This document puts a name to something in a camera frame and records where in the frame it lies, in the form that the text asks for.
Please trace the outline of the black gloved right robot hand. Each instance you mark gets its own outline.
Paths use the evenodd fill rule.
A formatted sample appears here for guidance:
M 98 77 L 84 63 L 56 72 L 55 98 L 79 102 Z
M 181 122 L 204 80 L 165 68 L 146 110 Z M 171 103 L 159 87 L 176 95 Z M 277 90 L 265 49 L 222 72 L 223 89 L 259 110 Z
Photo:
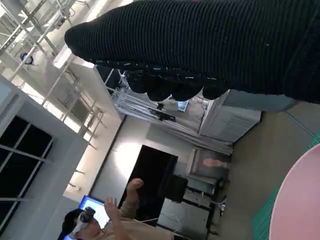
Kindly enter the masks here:
M 320 102 L 317 0 L 138 0 L 68 29 L 71 52 L 160 102 L 228 90 Z

